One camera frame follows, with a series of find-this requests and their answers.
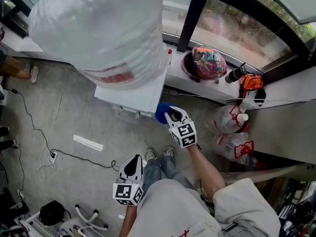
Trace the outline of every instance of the gray wall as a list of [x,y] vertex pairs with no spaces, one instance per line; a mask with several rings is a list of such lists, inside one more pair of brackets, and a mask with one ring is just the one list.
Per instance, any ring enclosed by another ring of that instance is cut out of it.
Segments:
[[248,114],[256,151],[316,164],[315,100]]

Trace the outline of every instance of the person's left arm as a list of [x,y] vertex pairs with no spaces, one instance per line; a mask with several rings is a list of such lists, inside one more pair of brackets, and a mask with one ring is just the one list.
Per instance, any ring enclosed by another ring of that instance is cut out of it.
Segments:
[[119,237],[127,237],[129,231],[132,229],[133,224],[137,216],[137,206],[127,206],[125,218],[122,228],[119,233]]

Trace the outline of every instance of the window frame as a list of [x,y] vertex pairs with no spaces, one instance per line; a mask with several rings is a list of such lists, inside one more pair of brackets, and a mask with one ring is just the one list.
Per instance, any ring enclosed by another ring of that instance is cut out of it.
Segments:
[[31,8],[23,1],[23,0],[10,0],[14,3],[15,7],[4,17],[0,17],[0,21],[9,27],[13,32],[15,32],[18,36],[24,38],[28,36],[28,30],[23,28],[21,22],[17,22],[17,13],[22,12],[25,16],[29,16],[31,12]]
[[[191,41],[192,34],[196,28],[200,15],[203,12],[207,0],[191,0],[187,17],[180,35],[177,51],[185,52],[186,49],[194,47]],[[219,0],[246,13],[262,25],[276,34],[286,43],[291,52],[279,59],[267,64],[260,70],[246,64],[246,69],[250,73],[260,74],[264,84],[269,84],[285,77],[299,73],[305,69],[316,65],[315,44],[316,38],[304,43],[300,37],[274,12],[269,10],[257,0]],[[229,65],[240,66],[242,61],[224,53],[225,60]]]

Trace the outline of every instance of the sleeve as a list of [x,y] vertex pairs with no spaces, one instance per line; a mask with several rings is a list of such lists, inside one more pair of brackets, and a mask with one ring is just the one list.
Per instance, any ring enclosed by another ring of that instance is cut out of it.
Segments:
[[280,221],[276,212],[247,178],[217,191],[213,198],[215,219],[220,224],[246,220],[269,237],[276,237]]

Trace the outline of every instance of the white bottle cap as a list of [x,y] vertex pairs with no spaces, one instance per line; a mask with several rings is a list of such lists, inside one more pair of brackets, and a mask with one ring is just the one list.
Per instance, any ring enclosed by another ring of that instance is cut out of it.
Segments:
[[237,121],[239,122],[239,123],[244,123],[245,121],[247,121],[248,120],[248,114],[238,114],[237,115]]

